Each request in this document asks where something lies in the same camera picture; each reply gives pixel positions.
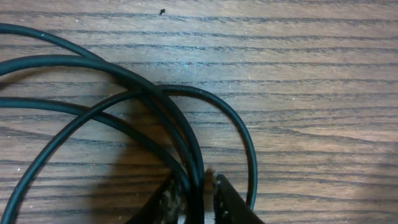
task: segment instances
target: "black cord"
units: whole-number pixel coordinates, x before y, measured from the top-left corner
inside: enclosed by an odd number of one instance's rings
[[[30,98],[0,98],[0,108],[35,108],[78,115],[78,117],[66,125],[46,145],[46,147],[40,152],[40,154],[26,170],[7,203],[0,224],[9,224],[15,220],[18,205],[22,201],[23,196],[29,187],[29,184],[33,181],[35,175],[37,175],[38,171],[44,166],[45,162],[52,155],[52,153],[54,153],[55,150],[68,139],[69,135],[73,134],[74,131],[76,131],[80,126],[90,119],[95,119],[124,132],[162,159],[181,182],[183,191],[185,192],[187,198],[191,223],[203,223],[204,165],[200,147],[188,121],[175,105],[175,103],[167,95],[165,95],[165,93],[169,95],[187,95],[206,100],[221,109],[237,126],[245,143],[248,155],[249,185],[246,203],[250,209],[253,209],[257,191],[257,162],[254,146],[249,131],[244,125],[242,119],[223,100],[207,91],[194,87],[179,85],[155,86],[150,81],[132,71],[122,68],[118,65],[105,62],[101,57],[95,55],[89,50],[46,32],[12,24],[0,24],[0,34],[16,34],[37,38],[56,44],[83,56],[39,55],[12,59],[0,63],[0,75],[5,75],[26,68],[46,66],[85,67],[112,74],[130,90],[136,89],[137,87],[140,89],[139,91],[127,91],[120,93],[98,103],[92,108],[69,103]],[[178,146],[180,157],[182,157],[182,160],[187,165],[188,176],[183,171],[181,165],[173,157],[162,150],[153,140],[132,128],[125,121],[102,112],[107,107],[129,98],[138,98],[155,115],[159,117],[161,123],[165,125],[166,129]],[[166,111],[163,111],[163,109],[159,108],[155,104],[154,99],[160,103],[160,105]],[[169,115],[171,115],[176,124],[181,127],[182,132],[187,139],[186,142],[178,129],[173,126],[173,122],[171,122],[169,117],[165,115],[167,112]]]

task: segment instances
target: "wood grain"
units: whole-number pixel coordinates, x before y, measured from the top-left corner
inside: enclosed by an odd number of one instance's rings
[[[0,21],[64,37],[156,84],[196,86],[228,102],[252,134],[255,209],[265,222],[397,222],[398,1],[3,0]],[[13,35],[1,36],[0,49],[0,60],[70,54]],[[123,88],[104,73],[57,67],[3,76],[0,90],[91,106]],[[173,99],[194,128],[205,167],[244,195],[246,156],[235,128],[202,101]],[[174,151],[140,103],[107,112]],[[73,118],[0,110],[0,211],[30,162]],[[17,222],[124,223],[167,174],[136,142],[90,121],[38,175]]]

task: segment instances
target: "cable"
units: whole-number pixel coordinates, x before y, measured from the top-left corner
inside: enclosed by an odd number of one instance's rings
[[[132,71],[106,62],[89,50],[46,32],[12,24],[0,24],[0,34],[16,34],[33,37],[56,44],[82,56],[39,55],[12,59],[0,63],[0,75],[5,75],[26,68],[46,66],[85,67],[108,72],[121,81],[128,89],[136,90],[138,87],[139,90],[120,93],[94,105],[92,108],[30,98],[0,98],[0,108],[35,108],[78,115],[78,117],[55,135],[55,137],[46,145],[42,152],[40,152],[33,163],[29,166],[12,193],[0,224],[12,223],[15,220],[18,205],[23,199],[29,184],[33,181],[40,168],[44,166],[47,159],[55,152],[55,150],[68,139],[69,135],[90,119],[95,119],[124,132],[163,160],[169,166],[170,170],[172,170],[172,172],[178,177],[178,180],[183,187],[183,191],[187,198],[191,223],[203,223],[204,165],[200,147],[188,121],[178,109],[177,105],[175,105],[175,103],[166,94],[186,95],[206,100],[217,106],[237,126],[241,133],[241,137],[243,138],[248,155],[249,185],[246,203],[250,209],[253,209],[257,190],[257,162],[254,146],[249,131],[244,125],[242,119],[222,99],[207,91],[189,86],[155,86],[150,81]],[[172,139],[176,142],[180,157],[187,165],[188,176],[183,171],[181,165],[173,157],[163,151],[153,140],[132,128],[125,121],[102,112],[107,107],[129,98],[137,98],[138,100],[141,100],[156,116],[158,116],[160,122],[166,127]],[[165,111],[157,106],[154,100],[160,103],[160,106]],[[181,127],[182,133],[174,127],[173,122],[169,119],[166,113],[171,116],[177,126]]]

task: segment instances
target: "table surface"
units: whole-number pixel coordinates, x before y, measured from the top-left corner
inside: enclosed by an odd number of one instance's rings
[[[224,99],[252,135],[255,210],[267,223],[398,219],[398,1],[2,0],[0,22],[59,35],[156,84],[196,86]],[[1,61],[70,54],[14,35],[2,35],[0,49]],[[0,96],[88,106],[124,91],[110,75],[67,67],[6,75],[0,89]],[[246,156],[234,126],[207,103],[173,100],[193,126],[205,167],[244,194]],[[139,103],[106,111],[173,151]],[[0,110],[1,211],[34,157],[73,118]],[[124,223],[167,173],[136,142],[90,121],[37,176],[18,223]]]

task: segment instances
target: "coiled cable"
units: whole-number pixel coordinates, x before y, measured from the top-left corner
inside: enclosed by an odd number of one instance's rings
[[[119,80],[128,89],[128,91],[114,95],[97,103],[91,108],[50,100],[0,97],[0,108],[33,108],[77,115],[73,121],[66,125],[44,147],[26,170],[25,174],[21,177],[9,198],[0,224],[10,224],[16,219],[18,206],[23,200],[26,190],[39,170],[45,165],[45,162],[57,150],[57,148],[63,144],[68,137],[73,134],[73,132],[90,119],[107,124],[108,126],[127,134],[146,149],[156,154],[166,165],[168,165],[170,170],[180,181],[183,192],[187,198],[191,223],[204,223],[203,188],[205,171],[199,143],[187,119],[184,117],[177,105],[169,98],[169,95],[190,96],[205,100],[218,107],[236,125],[245,144],[246,154],[248,155],[249,183],[246,203],[250,209],[253,209],[257,192],[257,160],[254,145],[251,140],[250,133],[242,119],[239,117],[237,112],[235,112],[235,110],[233,110],[221,98],[218,98],[210,92],[191,86],[154,85],[142,76],[122,68],[119,65],[106,62],[101,57],[83,47],[80,47],[79,45],[40,30],[12,24],[0,24],[0,34],[15,34],[33,37],[53,43],[80,55],[37,55],[7,60],[5,62],[0,62],[0,76],[27,68],[52,66],[84,67],[107,72]],[[122,119],[102,112],[106,108],[120,101],[131,98],[141,100],[166,127],[167,131],[177,144],[179,155],[187,166],[188,175],[185,173],[183,167],[171,155],[162,150],[161,147],[151,138],[140,133]],[[178,131],[174,126],[174,123],[166,114],[169,114],[177,126],[181,128],[182,133]]]

